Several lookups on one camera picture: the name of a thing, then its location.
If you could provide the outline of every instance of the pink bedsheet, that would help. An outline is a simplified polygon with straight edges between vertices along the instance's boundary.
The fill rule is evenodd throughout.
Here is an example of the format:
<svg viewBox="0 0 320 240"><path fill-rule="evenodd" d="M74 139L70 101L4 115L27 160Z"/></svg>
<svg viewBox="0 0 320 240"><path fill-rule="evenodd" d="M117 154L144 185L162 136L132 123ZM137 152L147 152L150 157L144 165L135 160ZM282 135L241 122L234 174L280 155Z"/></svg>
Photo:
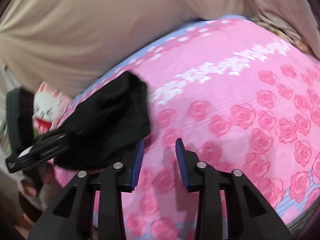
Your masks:
<svg viewBox="0 0 320 240"><path fill-rule="evenodd" d="M241 169L285 223L320 195L319 62L250 21L205 22L101 78L65 118L124 70L148 83L153 124L139 184L123 194L128 239L193 239L197 194L182 187L178 137L216 169ZM62 184L74 174L56 167Z"/></svg>

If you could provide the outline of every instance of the white floral stripe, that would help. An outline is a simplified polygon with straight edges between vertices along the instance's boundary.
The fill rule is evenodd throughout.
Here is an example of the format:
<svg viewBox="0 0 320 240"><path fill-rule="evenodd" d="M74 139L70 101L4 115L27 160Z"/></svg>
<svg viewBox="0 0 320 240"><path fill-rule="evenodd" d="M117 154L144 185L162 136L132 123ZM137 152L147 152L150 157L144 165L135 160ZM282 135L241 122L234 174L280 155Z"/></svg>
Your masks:
<svg viewBox="0 0 320 240"><path fill-rule="evenodd" d="M185 73L175 76L176 80L164 84L155 90L149 90L149 101L156 102L158 105L165 105L169 100L178 94L183 93L183 88L188 82L192 83L198 81L200 84L211 79L209 76L212 73L239 76L244 68L250 68L250 61L268 59L266 55L275 54L276 52L287 56L286 52L292 47L282 39L275 39L275 41L268 43L265 47L255 44L251 50L246 49L241 52L235 52L234 55L238 57L226 58L217 64L205 62L197 68L191 68Z"/></svg>

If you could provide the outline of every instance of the cartoon face pillow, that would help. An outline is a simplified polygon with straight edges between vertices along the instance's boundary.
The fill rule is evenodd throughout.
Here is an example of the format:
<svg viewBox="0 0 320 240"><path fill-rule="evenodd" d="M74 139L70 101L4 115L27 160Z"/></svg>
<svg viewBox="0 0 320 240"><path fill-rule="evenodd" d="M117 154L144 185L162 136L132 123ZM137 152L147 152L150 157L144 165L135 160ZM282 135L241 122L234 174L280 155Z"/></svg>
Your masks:
<svg viewBox="0 0 320 240"><path fill-rule="evenodd" d="M72 99L43 82L34 98L33 127L39 134L57 128Z"/></svg>

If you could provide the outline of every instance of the metal screw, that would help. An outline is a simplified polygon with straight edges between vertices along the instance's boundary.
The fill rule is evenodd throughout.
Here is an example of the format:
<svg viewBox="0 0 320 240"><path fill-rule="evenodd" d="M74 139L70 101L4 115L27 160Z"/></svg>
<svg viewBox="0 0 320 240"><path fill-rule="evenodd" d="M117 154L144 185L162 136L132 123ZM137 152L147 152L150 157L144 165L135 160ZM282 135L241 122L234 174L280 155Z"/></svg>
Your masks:
<svg viewBox="0 0 320 240"><path fill-rule="evenodd" d="M242 176L242 171L241 170L234 170L233 171L233 175L235 175L236 177L241 177Z"/></svg>
<svg viewBox="0 0 320 240"><path fill-rule="evenodd" d="M113 164L113 167L115 169L121 169L123 167L123 164L122 163L115 163L115 164Z"/></svg>
<svg viewBox="0 0 320 240"><path fill-rule="evenodd" d="M79 177L79 178L83 178L83 177L85 177L85 176L87 176L87 172L86 172L86 171L79 171L79 172L78 172L78 177Z"/></svg>
<svg viewBox="0 0 320 240"><path fill-rule="evenodd" d="M205 168L205 167L207 166L207 164L204 163L204 162L198 162L198 163L197 163L197 166L198 166L198 168L203 169L203 168Z"/></svg>

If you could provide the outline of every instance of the black cloth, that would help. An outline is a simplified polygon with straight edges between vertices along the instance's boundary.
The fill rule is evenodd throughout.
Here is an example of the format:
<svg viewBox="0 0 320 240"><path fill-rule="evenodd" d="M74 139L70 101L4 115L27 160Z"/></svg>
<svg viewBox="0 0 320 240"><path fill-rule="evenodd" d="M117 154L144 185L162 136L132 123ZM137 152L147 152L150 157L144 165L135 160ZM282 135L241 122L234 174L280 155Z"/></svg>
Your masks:
<svg viewBox="0 0 320 240"><path fill-rule="evenodd" d="M79 104L57 132L72 135L71 151L55 158L58 166L95 169L119 161L150 133L146 84L124 72Z"/></svg>

